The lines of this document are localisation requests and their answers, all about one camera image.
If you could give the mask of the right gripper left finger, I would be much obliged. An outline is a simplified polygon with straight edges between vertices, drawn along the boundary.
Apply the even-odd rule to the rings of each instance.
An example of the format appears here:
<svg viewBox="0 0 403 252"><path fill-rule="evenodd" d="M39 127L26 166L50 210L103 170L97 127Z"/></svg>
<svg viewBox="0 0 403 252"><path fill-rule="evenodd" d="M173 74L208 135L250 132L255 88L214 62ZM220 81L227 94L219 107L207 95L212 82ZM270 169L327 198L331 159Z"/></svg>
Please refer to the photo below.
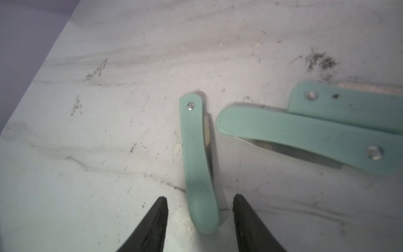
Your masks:
<svg viewBox="0 0 403 252"><path fill-rule="evenodd" d="M162 252L169 210L167 198L160 196L118 252Z"/></svg>

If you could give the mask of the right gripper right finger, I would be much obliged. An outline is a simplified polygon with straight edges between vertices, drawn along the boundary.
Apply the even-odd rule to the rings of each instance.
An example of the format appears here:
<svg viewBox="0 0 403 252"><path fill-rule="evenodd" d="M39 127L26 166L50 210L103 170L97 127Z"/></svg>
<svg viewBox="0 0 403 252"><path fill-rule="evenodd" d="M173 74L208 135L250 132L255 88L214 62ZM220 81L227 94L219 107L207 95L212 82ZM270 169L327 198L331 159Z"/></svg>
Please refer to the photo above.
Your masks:
<svg viewBox="0 0 403 252"><path fill-rule="evenodd" d="M286 252L243 195L234 197L233 212L240 252Z"/></svg>

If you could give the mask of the mint knife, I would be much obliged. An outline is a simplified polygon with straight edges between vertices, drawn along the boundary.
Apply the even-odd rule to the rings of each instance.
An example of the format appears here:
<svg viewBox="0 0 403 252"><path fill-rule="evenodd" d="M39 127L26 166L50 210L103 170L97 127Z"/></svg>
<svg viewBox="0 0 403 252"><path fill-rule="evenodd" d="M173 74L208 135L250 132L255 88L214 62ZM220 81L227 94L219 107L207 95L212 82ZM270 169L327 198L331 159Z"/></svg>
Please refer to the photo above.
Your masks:
<svg viewBox="0 0 403 252"><path fill-rule="evenodd" d="M292 89L287 110L293 114L367 129L403 133L401 87L304 81Z"/></svg>
<svg viewBox="0 0 403 252"><path fill-rule="evenodd" d="M204 105L201 96L179 98L185 190L191 220L202 234L215 233L220 212L205 146Z"/></svg>
<svg viewBox="0 0 403 252"><path fill-rule="evenodd" d="M216 127L231 137L301 149L366 172L403 167L403 137L392 133L246 106L223 109Z"/></svg>

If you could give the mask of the mint knife top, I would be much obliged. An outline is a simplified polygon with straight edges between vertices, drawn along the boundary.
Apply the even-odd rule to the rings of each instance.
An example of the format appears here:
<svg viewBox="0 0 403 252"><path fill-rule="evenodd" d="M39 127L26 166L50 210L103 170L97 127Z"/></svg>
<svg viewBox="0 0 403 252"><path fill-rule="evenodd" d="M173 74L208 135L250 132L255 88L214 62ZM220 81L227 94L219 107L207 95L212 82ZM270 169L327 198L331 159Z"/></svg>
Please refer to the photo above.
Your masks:
<svg viewBox="0 0 403 252"><path fill-rule="evenodd" d="M293 114L367 129L403 133L401 87L304 81L292 89L287 110Z"/></svg>

